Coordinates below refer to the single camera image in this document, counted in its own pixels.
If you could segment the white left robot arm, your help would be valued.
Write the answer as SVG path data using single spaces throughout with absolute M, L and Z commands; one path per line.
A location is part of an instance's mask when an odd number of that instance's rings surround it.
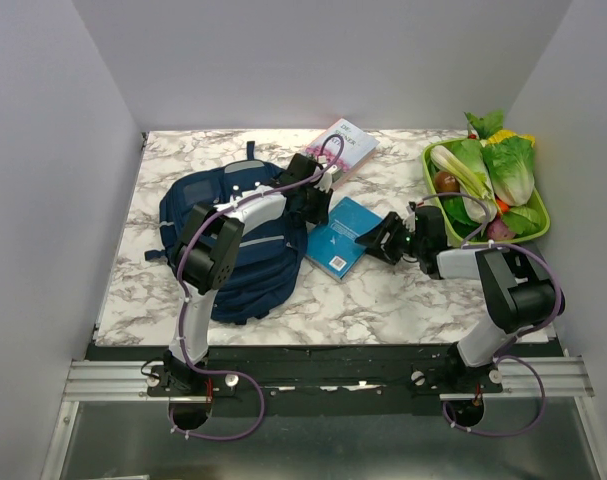
M 287 168 L 248 157 L 176 181 L 160 203 L 163 256 L 184 292 L 163 356 L 171 384 L 197 393 L 211 321 L 263 318 L 292 294 L 308 224 L 328 221 L 331 175 L 295 155 Z

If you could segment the white book with pink roses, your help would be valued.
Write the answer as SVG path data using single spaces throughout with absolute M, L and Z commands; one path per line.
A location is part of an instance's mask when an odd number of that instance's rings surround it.
M 337 189 L 372 157 L 378 145 L 379 141 L 374 136 L 342 118 L 304 147 L 301 153 L 314 159 L 321 155 L 325 163 L 337 158 L 330 169 L 332 187 Z

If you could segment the teal blue hardcover book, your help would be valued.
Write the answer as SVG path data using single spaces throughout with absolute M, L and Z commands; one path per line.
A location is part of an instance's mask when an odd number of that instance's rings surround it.
M 318 225 L 309 233 L 306 257 L 326 274 L 342 281 L 365 253 L 356 239 L 381 221 L 373 211 L 344 197 L 329 212 L 328 224 Z

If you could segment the navy blue student backpack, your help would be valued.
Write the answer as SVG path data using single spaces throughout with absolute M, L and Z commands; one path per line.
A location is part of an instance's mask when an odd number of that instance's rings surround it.
M 254 147 L 253 141 L 246 144 L 243 161 L 192 173 L 172 184 L 159 203 L 162 248 L 146 251 L 147 261 L 165 259 L 175 268 L 178 263 L 170 255 L 196 204 L 226 203 L 282 172 L 277 165 L 257 159 Z M 244 235 L 234 270 L 216 295 L 212 319 L 244 325 L 284 303 L 295 288 L 307 245 L 305 222 L 288 211 Z

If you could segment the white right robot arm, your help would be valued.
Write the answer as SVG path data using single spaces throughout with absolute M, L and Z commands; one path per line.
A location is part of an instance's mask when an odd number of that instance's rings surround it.
M 432 279 L 481 282 L 486 314 L 448 349 L 437 381 L 463 392 L 479 380 L 479 370 L 506 352 L 517 339 L 545 328 L 565 308 L 565 297 L 535 248 L 516 244 L 483 248 L 448 245 L 442 211 L 414 209 L 413 230 L 396 213 L 356 238 L 365 253 L 388 264 L 408 256 Z

